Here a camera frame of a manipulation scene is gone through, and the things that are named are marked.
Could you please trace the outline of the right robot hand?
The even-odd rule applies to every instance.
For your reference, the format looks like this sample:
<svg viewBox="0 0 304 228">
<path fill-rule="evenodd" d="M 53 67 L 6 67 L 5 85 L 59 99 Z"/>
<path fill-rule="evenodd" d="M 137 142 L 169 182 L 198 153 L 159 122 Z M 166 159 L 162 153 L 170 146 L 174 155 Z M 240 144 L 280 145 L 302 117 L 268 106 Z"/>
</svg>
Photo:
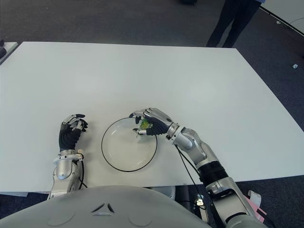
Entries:
<svg viewBox="0 0 304 228">
<path fill-rule="evenodd" d="M 180 127 L 174 123 L 171 118 L 157 108 L 145 108 L 139 111 L 134 111 L 129 115 L 130 118 L 135 118 L 135 123 L 146 121 L 149 124 L 148 128 L 134 128 L 133 131 L 138 135 L 161 135 L 167 134 L 170 139 Z"/>
</svg>

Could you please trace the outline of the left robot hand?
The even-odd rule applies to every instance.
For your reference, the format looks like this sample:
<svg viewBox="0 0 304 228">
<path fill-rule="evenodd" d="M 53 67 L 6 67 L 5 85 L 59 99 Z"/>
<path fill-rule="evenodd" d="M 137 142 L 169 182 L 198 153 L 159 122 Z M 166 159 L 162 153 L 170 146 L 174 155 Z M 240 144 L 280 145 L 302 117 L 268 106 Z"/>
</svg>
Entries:
<svg viewBox="0 0 304 228">
<path fill-rule="evenodd" d="M 84 114 L 72 114 L 63 120 L 58 138 L 60 152 L 75 149 L 81 133 L 86 132 L 88 128 L 84 118 Z"/>
</svg>

